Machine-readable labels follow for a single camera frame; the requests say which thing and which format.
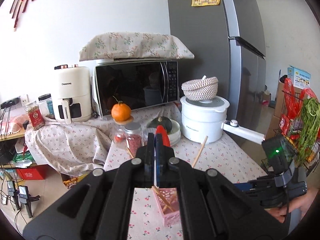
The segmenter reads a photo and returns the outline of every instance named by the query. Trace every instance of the electrical outlet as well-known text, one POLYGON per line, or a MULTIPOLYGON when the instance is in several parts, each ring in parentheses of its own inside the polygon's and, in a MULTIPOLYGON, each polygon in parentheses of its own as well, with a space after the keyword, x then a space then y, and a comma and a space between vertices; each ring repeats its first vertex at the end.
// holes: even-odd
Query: electrical outlet
POLYGON ((26 104, 28 104, 29 103, 28 95, 20 96, 20 101, 22 106, 25 106, 26 104))

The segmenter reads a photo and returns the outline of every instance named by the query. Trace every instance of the chopstick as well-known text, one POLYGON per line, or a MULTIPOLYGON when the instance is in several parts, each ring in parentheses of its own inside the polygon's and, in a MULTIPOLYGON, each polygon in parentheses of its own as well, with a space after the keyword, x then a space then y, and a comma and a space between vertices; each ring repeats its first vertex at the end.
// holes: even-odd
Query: chopstick
POLYGON ((130 155, 130 157, 131 157, 132 159, 134 159, 134 156, 133 156, 132 152, 130 151, 130 149, 127 148, 127 149, 125 149, 125 150, 126 150, 126 152, 130 155))
MULTIPOLYGON (((170 198, 170 200, 168 201, 170 204, 174 201, 174 198, 176 197, 176 194, 172 195, 172 197, 170 198)), ((165 205, 162 212, 164 213, 167 210, 168 206, 165 205)))
POLYGON ((161 194, 160 190, 155 187, 154 185, 152 186, 152 189, 158 194, 158 196, 162 199, 162 201, 170 208, 172 212, 175 212, 174 208, 171 206, 171 204, 165 199, 165 197, 161 194))
POLYGON ((204 148, 205 143, 207 142, 207 139, 208 139, 208 136, 205 137, 205 139, 204 139, 204 141, 203 141, 203 143, 202 143, 202 145, 201 145, 201 148, 200 148, 200 150, 199 150, 199 152, 198 152, 198 155, 197 155, 197 157, 195 158, 195 161, 194 161, 193 164, 192 164, 192 167, 193 167, 193 168, 196 166, 196 164, 197 164, 197 162, 198 162, 198 159, 199 159, 199 157, 200 157, 200 155, 201 155, 201 153, 202 153, 202 150, 203 150, 203 148, 204 148))
MULTIPOLYGON (((127 148, 126 149, 126 152, 130 155, 130 157, 133 159, 134 158, 134 156, 133 156, 133 154, 132 154, 132 152, 130 151, 130 149, 129 148, 127 148)), ((155 187, 155 186, 152 186, 152 189, 158 194, 158 196, 162 199, 162 201, 165 203, 165 207, 168 207, 168 208, 170 208, 170 210, 172 211, 172 212, 175 212, 175 210, 174 210, 174 208, 170 205, 170 203, 165 199, 165 197, 161 194, 161 192, 160 192, 160 190, 157 188, 157 187, 155 187)))

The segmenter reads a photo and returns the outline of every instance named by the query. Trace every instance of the rice cooker lid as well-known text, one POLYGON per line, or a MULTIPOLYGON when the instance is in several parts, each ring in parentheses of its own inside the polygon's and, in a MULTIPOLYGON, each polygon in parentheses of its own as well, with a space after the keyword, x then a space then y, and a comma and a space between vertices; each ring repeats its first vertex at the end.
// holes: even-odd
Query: rice cooker lid
POLYGON ((215 96, 211 100, 204 100, 204 101, 192 101, 188 99, 186 96, 181 98, 182 105, 195 107, 197 109, 205 110, 205 111, 214 111, 218 113, 224 112, 230 106, 230 103, 222 98, 215 96))

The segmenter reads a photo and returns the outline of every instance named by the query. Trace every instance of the printed box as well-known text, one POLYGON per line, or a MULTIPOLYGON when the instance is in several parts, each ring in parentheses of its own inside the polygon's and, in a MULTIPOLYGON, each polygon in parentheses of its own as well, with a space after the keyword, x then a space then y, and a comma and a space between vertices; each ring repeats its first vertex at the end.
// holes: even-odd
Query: printed box
POLYGON ((304 70, 290 65, 288 67, 288 78, 291 79, 293 86, 296 88, 304 89, 310 87, 311 75, 304 70))

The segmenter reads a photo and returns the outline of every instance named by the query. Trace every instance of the shelf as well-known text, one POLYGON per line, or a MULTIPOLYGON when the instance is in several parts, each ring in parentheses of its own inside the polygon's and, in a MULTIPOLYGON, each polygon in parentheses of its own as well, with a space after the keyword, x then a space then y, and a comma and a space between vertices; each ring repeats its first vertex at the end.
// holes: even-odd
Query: shelf
POLYGON ((10 140, 10 139, 16 139, 16 138, 20 138, 20 137, 24 137, 24 134, 25 134, 26 130, 24 130, 23 128, 21 128, 21 130, 17 133, 14 133, 14 134, 9 134, 7 136, 5 135, 2 135, 0 136, 0 142, 1 141, 5 141, 5 140, 10 140))
MULTIPOLYGON (((37 166, 37 164, 36 163, 32 163, 30 166, 28 166, 27 168, 30 168, 30 167, 34 167, 34 166, 37 166)), ((7 163, 7 164, 5 164, 5 165, 2 165, 2 167, 4 168, 4 169, 24 169, 24 168, 17 168, 17 167, 15 167, 15 166, 13 166, 12 164, 10 165, 10 163, 7 163)))

